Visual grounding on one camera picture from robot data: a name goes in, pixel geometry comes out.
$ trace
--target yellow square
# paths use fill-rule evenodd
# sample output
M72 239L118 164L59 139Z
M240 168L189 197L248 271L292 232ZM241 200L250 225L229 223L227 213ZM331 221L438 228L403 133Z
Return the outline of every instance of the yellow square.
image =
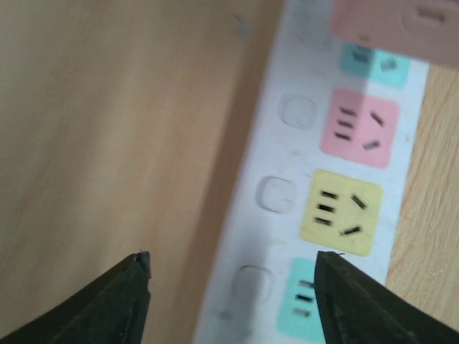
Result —
M368 256L381 207L378 185L317 171L309 193L301 237L315 244Z

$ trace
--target wooden table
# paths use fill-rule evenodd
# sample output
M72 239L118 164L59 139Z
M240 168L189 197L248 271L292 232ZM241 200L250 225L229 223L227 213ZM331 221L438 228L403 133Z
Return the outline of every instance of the wooden table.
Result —
M189 343L281 6L0 2L0 337L143 249L143 342ZM388 279L456 329L458 86L432 68Z

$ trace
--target pink device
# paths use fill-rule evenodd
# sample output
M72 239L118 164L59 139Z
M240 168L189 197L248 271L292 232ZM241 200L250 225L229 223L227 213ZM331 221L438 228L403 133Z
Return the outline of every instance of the pink device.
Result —
M331 31L358 45L459 68L459 0L335 0Z

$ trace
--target white power strip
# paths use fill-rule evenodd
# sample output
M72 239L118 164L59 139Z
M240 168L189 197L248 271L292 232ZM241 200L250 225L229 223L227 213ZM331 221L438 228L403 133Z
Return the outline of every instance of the white power strip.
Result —
M324 343L319 250L385 282L428 64L333 38L332 5L284 8L196 344Z

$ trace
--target teal square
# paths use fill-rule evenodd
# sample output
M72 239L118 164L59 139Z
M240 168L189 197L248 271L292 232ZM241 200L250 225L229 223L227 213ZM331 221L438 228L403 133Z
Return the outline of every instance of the teal square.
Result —
M312 285L315 265L315 262L303 258L293 261L278 314L278 330L322 344L325 338Z
M346 74L402 88L407 83L410 59L347 43L344 45L340 68Z

